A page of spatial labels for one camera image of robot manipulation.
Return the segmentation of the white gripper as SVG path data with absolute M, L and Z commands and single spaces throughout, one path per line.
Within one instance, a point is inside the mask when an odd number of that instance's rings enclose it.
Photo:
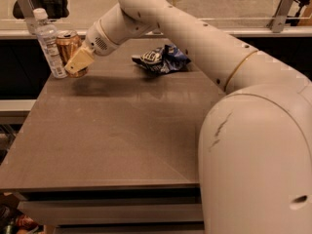
M 69 74 L 75 74 L 92 64 L 95 61 L 94 53 L 98 56 L 108 56 L 118 48 L 105 34 L 100 20 L 87 30 L 85 45 L 88 47 L 80 47 L 65 65 L 64 68 Z

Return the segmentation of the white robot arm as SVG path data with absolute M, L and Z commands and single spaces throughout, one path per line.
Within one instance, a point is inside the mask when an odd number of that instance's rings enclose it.
M 207 234 L 312 234 L 310 80 L 166 0 L 118 0 L 89 28 L 66 70 L 160 30 L 225 96 L 198 144 Z

